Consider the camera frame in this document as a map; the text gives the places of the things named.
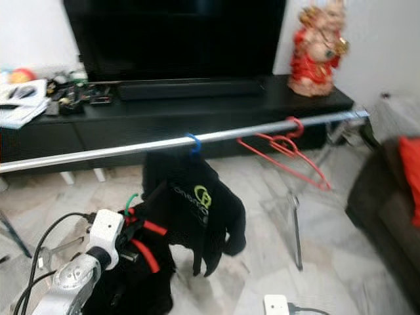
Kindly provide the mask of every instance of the plastic hanger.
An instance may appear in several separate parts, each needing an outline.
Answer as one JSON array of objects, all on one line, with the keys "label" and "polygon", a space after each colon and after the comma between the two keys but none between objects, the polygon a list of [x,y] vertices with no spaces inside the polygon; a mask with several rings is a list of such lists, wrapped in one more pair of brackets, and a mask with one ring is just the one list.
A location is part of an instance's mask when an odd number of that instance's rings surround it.
[{"label": "plastic hanger", "polygon": [[187,133],[185,136],[192,138],[196,141],[196,147],[191,149],[190,155],[193,156],[194,154],[199,154],[199,152],[201,151],[201,141],[198,140],[198,138],[194,136],[192,133]]},{"label": "plastic hanger", "polygon": [[309,184],[319,188],[320,190],[328,191],[331,190],[331,185],[326,180],[326,177],[321,172],[320,168],[315,165],[313,161],[309,159],[309,157],[305,156],[302,152],[299,151],[296,144],[292,141],[292,138],[299,138],[304,131],[304,127],[302,123],[295,117],[288,117],[287,120],[294,121],[297,124],[297,130],[292,133],[288,133],[285,136],[283,135],[276,135],[276,136],[269,136],[265,135],[263,133],[257,133],[255,136],[263,138],[268,140],[269,145],[275,149],[276,151],[279,151],[280,153],[288,156],[289,158],[301,158],[305,162],[307,162],[311,168],[315,170],[315,172],[318,173],[320,176],[320,181],[316,182],[315,180],[312,180],[308,176],[284,165],[283,163],[280,163],[279,161],[276,161],[272,157],[269,157],[268,155],[262,153],[261,151],[257,150],[256,148],[250,146],[249,144],[245,143],[242,138],[237,138],[236,141],[241,144],[242,146],[246,147],[247,149],[251,150],[252,152],[258,154],[259,156],[263,157],[267,161],[273,163],[275,166],[283,169],[284,171],[287,171],[288,173],[291,173],[293,176],[296,176],[297,178],[304,180],[308,182]]}]

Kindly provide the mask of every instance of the statue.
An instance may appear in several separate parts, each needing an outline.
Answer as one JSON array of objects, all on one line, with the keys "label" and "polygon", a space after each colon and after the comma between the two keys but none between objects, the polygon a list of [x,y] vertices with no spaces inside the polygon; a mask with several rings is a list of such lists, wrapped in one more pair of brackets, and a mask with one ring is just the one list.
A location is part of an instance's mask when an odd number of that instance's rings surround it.
[{"label": "statue", "polygon": [[337,68],[349,44],[341,37],[345,26],[343,0],[330,0],[325,8],[311,6],[299,15],[302,28],[295,34],[289,87],[304,96],[328,95]]}]

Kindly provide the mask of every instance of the white tiled floor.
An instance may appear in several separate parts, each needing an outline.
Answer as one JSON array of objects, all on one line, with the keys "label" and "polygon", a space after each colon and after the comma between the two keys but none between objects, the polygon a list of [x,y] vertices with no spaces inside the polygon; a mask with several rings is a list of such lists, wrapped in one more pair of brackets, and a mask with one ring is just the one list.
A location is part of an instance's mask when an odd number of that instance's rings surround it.
[{"label": "white tiled floor", "polygon": [[[208,278],[192,277],[191,252],[173,247],[178,272],[172,282],[171,313],[262,315],[263,296],[283,294],[299,306],[330,314],[414,314],[374,248],[344,213],[347,194],[367,154],[364,147],[334,149],[322,167],[333,191],[309,186],[300,196],[302,272],[290,255],[293,231],[284,220],[289,215],[284,199],[287,186],[299,180],[260,157],[209,161],[245,204],[247,247],[236,257],[224,256]],[[304,169],[301,163],[276,158]],[[107,176],[106,182],[99,183],[92,171],[78,172],[74,186],[66,186],[59,174],[8,178],[11,186],[0,194],[0,207],[33,249],[48,225],[64,213],[120,210],[129,196],[140,192],[141,167],[111,169]],[[80,235],[85,226],[79,223],[75,228],[75,222],[63,223],[47,245]],[[2,255],[11,257],[0,265],[0,314],[9,314],[10,304],[27,281],[30,261],[2,235],[0,248]]]}]

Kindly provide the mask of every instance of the sofa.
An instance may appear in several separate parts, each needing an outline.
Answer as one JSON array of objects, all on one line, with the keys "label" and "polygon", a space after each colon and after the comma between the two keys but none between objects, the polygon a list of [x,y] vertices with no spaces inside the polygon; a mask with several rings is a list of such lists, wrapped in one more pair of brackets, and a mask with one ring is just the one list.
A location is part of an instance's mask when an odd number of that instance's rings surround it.
[{"label": "sofa", "polygon": [[414,201],[398,139],[375,148],[348,197],[346,213],[376,245],[402,289],[420,310],[420,228],[411,223]]}]

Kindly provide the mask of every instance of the red pillow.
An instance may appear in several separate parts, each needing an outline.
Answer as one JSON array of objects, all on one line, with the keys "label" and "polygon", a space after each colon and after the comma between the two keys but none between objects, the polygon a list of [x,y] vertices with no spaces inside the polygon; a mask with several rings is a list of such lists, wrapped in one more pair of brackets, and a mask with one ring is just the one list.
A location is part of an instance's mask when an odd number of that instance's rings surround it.
[{"label": "red pillow", "polygon": [[420,228],[420,138],[400,138],[400,155],[404,172],[414,197],[414,218],[412,223]]}]

